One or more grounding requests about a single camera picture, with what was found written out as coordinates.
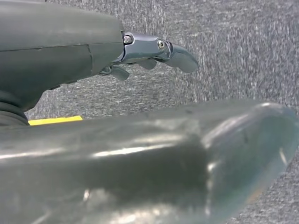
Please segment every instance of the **gray fabric surface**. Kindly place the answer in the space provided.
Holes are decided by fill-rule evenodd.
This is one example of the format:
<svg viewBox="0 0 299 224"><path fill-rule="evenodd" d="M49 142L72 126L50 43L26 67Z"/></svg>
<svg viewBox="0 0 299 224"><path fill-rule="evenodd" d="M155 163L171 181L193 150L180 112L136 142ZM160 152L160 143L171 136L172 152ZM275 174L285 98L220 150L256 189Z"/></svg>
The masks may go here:
<svg viewBox="0 0 299 224"><path fill-rule="evenodd" d="M131 77L92 77L48 91L29 118L105 117L223 98L271 100L299 110L297 0L56 0L113 14L129 31L160 35L198 56L183 74L159 65ZM230 224L299 223L299 154L288 171Z"/></svg>

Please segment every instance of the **gray forearm casing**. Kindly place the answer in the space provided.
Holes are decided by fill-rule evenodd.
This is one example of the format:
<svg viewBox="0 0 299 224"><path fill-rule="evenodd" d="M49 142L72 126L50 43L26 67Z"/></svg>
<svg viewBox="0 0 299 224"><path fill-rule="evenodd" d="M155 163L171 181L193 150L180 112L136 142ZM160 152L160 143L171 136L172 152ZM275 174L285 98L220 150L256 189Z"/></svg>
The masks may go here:
<svg viewBox="0 0 299 224"><path fill-rule="evenodd" d="M115 17L0 0L0 102L33 108L45 90L90 77L123 51Z"/></svg>

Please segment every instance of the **robotic hand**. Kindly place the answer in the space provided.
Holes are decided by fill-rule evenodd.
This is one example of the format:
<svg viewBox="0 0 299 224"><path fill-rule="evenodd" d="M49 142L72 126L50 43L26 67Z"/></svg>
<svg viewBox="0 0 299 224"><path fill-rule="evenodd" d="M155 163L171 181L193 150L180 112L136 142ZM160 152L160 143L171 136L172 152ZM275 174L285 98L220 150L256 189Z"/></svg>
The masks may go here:
<svg viewBox="0 0 299 224"><path fill-rule="evenodd" d="M46 90L97 74L125 80L121 64L198 66L183 47L125 32L113 16L58 4L0 0L0 27L0 111L28 111Z"/></svg>
<svg viewBox="0 0 299 224"><path fill-rule="evenodd" d="M151 70L155 68L157 62L162 62L180 68L186 73L193 72L198 67L196 59L186 49L165 41L161 37L126 32L123 33L123 43L124 50L120 56L99 74L111 74L124 81L128 78L129 73L118 66L119 64L138 64Z"/></svg>

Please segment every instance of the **yellow strip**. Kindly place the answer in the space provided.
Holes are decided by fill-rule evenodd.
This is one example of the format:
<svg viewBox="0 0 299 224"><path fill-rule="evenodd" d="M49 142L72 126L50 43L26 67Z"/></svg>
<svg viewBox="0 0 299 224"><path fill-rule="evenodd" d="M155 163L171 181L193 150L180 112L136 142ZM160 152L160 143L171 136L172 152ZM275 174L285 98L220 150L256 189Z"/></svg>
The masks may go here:
<svg viewBox="0 0 299 224"><path fill-rule="evenodd" d="M35 125L71 122L71 121L78 121L78 120L83 120L83 119L81 116L73 116L68 118L48 118L48 119L39 119L39 120L29 120L29 123L31 126L35 126Z"/></svg>

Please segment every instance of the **gray carpet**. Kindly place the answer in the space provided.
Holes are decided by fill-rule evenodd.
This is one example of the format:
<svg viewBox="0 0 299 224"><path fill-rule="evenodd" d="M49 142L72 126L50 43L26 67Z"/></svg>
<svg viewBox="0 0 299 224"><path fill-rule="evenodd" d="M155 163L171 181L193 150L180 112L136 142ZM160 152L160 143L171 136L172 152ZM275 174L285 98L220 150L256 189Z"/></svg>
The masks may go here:
<svg viewBox="0 0 299 224"><path fill-rule="evenodd" d="M193 74L137 66L120 83L92 77L43 95L32 118L105 117L223 98L256 98L299 110L299 1L297 0L57 0L113 14L129 31L186 46ZM258 201L230 224L299 223L299 154Z"/></svg>

